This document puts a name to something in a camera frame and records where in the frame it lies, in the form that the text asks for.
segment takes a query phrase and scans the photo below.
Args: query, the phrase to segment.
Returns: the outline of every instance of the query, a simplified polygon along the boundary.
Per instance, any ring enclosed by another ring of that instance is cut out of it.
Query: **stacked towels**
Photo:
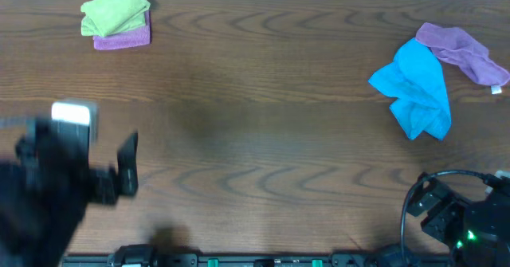
[[[151,43],[147,0],[92,0],[81,6],[81,35],[93,36],[98,50],[123,49]]]

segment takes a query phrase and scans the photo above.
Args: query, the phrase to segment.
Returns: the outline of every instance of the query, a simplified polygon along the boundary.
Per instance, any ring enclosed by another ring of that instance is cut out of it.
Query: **blue cloth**
[[[411,39],[368,82],[384,96],[398,98],[390,110],[409,139],[423,131],[445,137],[452,116],[441,64],[429,48]]]

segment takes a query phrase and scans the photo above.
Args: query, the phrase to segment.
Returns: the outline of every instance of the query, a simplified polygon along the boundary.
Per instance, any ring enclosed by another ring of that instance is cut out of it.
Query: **table surface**
[[[423,22],[466,29],[510,68],[510,0],[151,0],[151,45],[107,52],[80,35],[86,1],[0,0],[0,115],[97,101],[95,165],[139,131],[137,197],[90,206],[71,252],[376,249],[398,240],[421,172],[510,167],[508,91],[443,63],[451,130],[409,141],[367,83]],[[0,152],[22,133],[0,131]],[[410,246],[445,251],[420,220]]]

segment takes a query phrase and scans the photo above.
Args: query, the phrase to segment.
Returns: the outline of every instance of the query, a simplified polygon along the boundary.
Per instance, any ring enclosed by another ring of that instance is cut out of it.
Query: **crumpled cloth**
[[[441,63],[424,45],[411,39],[389,65],[368,81],[385,96],[398,98],[390,106],[409,139],[423,131],[443,139],[452,125]]]
[[[458,65],[477,84],[504,85],[510,80],[510,73],[489,59],[488,49],[461,28],[425,23],[416,40],[430,47],[439,60]]]

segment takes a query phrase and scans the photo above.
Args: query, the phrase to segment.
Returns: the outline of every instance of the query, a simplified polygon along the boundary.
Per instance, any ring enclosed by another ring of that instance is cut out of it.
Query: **green towel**
[[[81,21],[83,36],[106,37],[145,26],[143,12],[149,10],[147,0],[92,0],[81,6],[86,16]]]

